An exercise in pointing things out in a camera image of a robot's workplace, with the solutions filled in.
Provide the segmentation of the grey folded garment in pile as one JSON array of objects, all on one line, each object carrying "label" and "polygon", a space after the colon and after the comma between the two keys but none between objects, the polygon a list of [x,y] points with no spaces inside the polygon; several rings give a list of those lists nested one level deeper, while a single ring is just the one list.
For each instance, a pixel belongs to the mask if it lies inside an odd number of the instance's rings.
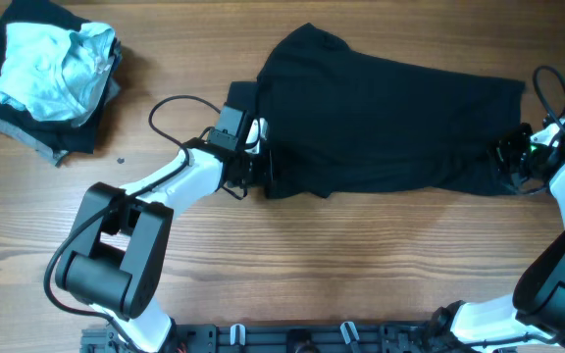
[{"label": "grey folded garment in pile", "polygon": [[0,132],[30,147],[53,165],[59,165],[68,154],[91,154],[95,150],[103,105],[114,98],[120,87],[108,80],[107,90],[97,99],[92,112],[74,101],[68,90],[60,88],[38,95],[35,111],[46,110],[51,120],[37,120],[30,110],[17,110],[0,101]]}]

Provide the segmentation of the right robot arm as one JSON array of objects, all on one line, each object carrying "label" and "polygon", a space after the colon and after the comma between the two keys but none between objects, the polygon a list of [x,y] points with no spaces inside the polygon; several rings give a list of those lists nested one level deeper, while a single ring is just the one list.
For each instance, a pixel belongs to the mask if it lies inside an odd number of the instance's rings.
[{"label": "right robot arm", "polygon": [[[559,127],[565,131],[565,122]],[[427,352],[500,352],[520,345],[565,348],[565,159],[549,177],[564,225],[513,293],[436,311],[421,339]]]}]

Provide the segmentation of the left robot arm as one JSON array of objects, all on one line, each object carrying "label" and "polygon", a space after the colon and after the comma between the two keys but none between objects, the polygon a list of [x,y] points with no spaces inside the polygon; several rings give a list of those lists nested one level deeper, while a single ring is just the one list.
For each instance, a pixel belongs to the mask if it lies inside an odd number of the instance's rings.
[{"label": "left robot arm", "polygon": [[84,194],[68,237],[50,259],[44,291],[60,310],[97,317],[111,346],[176,352],[176,322],[155,298],[174,219],[220,189],[247,189],[269,132],[265,119],[225,106],[215,126],[178,145],[166,166],[121,187]]}]

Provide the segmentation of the black folded garment in pile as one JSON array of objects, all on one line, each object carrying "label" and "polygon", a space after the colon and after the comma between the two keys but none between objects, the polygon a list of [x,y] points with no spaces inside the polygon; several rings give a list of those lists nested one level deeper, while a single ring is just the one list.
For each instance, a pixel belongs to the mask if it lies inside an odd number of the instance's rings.
[{"label": "black folded garment in pile", "polygon": [[[78,31],[85,23],[97,22],[80,18],[51,1],[13,1],[0,18],[0,75],[5,60],[6,25],[10,23],[55,25],[64,29]],[[109,75],[109,79],[112,79],[113,72],[121,61],[120,43],[117,34],[111,51],[115,56],[115,63]]]}]

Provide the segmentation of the black t-shirt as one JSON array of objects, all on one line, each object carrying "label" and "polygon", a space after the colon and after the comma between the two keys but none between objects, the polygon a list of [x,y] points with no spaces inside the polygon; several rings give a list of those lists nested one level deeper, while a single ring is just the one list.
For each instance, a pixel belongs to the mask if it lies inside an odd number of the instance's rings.
[{"label": "black t-shirt", "polygon": [[365,55],[303,25],[230,107],[266,121],[266,194],[378,193],[427,187],[503,195],[488,147],[521,122],[520,80],[473,76]]}]

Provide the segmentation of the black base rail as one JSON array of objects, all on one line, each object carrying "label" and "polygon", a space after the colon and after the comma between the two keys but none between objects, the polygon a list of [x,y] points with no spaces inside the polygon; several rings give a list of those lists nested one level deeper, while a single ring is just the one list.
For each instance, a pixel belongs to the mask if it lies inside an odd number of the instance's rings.
[{"label": "black base rail", "polygon": [[427,334],[423,322],[382,325],[268,326],[235,324],[179,325],[161,344],[161,352],[174,353],[424,353],[469,352],[471,349],[448,336]]}]

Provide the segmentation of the light blue folded garment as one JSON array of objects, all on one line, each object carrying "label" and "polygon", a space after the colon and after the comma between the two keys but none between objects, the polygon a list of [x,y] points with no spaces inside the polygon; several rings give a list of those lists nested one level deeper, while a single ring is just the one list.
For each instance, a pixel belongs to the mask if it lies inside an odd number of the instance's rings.
[{"label": "light blue folded garment", "polygon": [[84,125],[99,105],[115,63],[114,29],[80,30],[37,23],[6,25],[0,102],[40,123]]}]

